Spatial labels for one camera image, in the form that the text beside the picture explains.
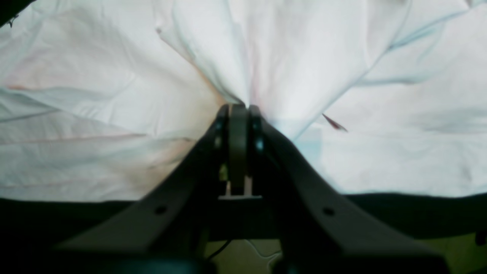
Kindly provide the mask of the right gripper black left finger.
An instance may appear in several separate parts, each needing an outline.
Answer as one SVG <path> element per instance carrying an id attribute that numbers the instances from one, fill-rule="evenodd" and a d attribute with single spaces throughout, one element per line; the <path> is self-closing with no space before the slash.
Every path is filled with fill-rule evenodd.
<path id="1" fill-rule="evenodd" d="M 121 213 L 56 246 L 51 274 L 215 274 L 204 259 L 220 196 L 245 193 L 248 112 L 225 105 L 179 166 Z"/>

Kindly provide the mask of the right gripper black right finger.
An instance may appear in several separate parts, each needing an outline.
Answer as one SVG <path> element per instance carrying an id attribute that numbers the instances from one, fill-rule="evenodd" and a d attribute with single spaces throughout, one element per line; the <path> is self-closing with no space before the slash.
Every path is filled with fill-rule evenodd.
<path id="1" fill-rule="evenodd" d="M 335 191 L 287 137 L 249 108 L 252 177 L 282 248 L 275 274 L 448 274 L 442 255 Z"/>

